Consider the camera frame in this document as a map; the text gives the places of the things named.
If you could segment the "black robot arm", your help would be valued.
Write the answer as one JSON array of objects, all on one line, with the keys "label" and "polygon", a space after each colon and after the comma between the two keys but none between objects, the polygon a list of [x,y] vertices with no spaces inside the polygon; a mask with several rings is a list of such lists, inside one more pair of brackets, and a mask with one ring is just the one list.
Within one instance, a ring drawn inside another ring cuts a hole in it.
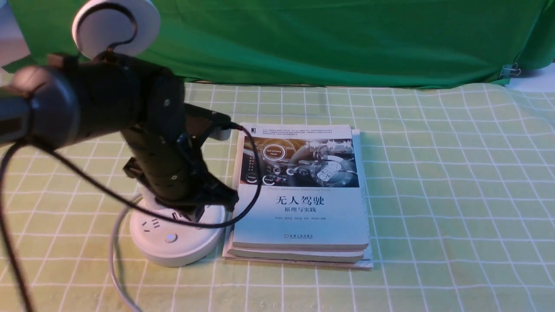
[{"label": "black robot arm", "polygon": [[57,150],[121,133],[132,158],[124,172],[157,204],[199,222],[208,205],[232,211],[235,190],[208,170],[202,145],[226,140],[228,115],[188,104],[182,78],[124,55],[78,62],[53,54],[17,71],[1,88],[1,144],[19,140]]}]

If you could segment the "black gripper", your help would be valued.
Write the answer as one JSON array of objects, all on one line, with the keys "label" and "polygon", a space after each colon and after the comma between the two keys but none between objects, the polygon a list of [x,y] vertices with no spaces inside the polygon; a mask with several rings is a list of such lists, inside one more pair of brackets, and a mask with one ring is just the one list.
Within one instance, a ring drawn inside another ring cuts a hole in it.
[{"label": "black gripper", "polygon": [[185,221],[198,224],[207,206],[219,206],[233,211],[238,193],[210,172],[200,175],[174,174],[154,180],[158,203],[173,209]]}]

